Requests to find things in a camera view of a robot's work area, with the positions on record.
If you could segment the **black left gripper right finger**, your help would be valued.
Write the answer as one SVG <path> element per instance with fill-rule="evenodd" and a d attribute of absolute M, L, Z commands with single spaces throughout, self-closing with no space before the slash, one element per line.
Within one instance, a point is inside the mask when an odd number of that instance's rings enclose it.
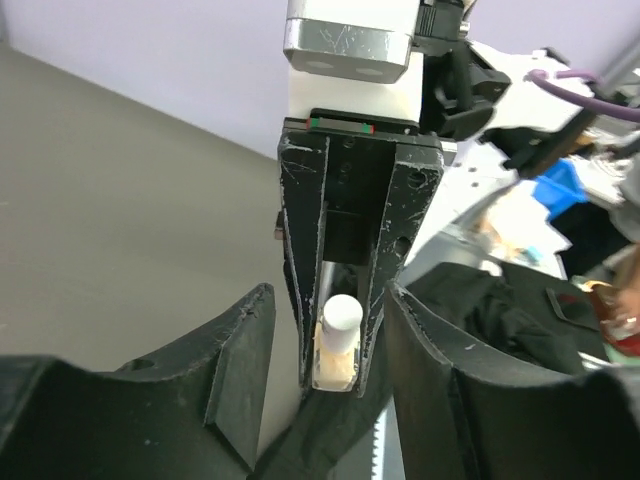
<path fill-rule="evenodd" d="M 384 328 L 409 479 L 635 479 L 639 371 L 571 376 L 511 357 L 385 291 Z"/>

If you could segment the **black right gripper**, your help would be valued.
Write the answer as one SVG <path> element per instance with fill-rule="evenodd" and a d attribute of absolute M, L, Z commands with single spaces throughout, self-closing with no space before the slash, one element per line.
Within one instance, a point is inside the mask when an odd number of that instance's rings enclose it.
<path fill-rule="evenodd" d="M 415 122 L 314 109 L 284 120 L 278 161 L 300 385 L 310 385 L 322 262 L 368 264 L 355 384 L 361 397 L 386 284 L 403 268 L 443 174 L 442 142 L 420 134 Z"/>

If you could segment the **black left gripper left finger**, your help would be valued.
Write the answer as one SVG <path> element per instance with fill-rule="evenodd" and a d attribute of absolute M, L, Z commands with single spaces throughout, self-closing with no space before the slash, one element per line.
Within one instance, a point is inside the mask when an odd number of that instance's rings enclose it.
<path fill-rule="evenodd" d="M 114 372 L 1 360 L 5 479 L 244 479 L 275 326 L 270 285 Z"/>

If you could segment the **beige nail polish bottle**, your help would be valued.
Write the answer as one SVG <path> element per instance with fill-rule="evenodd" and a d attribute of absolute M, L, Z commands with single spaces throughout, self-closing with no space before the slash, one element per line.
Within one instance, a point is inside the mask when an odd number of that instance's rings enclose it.
<path fill-rule="evenodd" d="M 331 296 L 316 322 L 311 386 L 328 392 L 349 392 L 359 373 L 360 325 L 363 309 L 346 294 Z"/>

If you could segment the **black sleeved forearm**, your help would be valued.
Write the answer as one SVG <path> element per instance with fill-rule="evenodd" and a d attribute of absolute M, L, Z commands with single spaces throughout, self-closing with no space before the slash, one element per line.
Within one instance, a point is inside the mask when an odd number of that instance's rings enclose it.
<path fill-rule="evenodd" d="M 442 263 L 385 301 L 386 361 L 363 398 L 309 397 L 258 479 L 324 479 L 394 398 L 408 479 L 601 479 L 592 385 L 569 336 L 524 311 L 501 279 Z"/>

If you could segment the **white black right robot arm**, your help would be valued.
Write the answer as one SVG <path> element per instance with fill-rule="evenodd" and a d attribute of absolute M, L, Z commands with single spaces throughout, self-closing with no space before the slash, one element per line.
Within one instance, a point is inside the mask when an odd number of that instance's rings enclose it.
<path fill-rule="evenodd" d="M 551 49 L 467 37 L 469 1 L 292 1 L 278 144 L 284 273 L 304 387 L 363 393 L 386 283 L 447 160 L 478 137 L 531 178 L 597 115 L 637 122 Z"/>

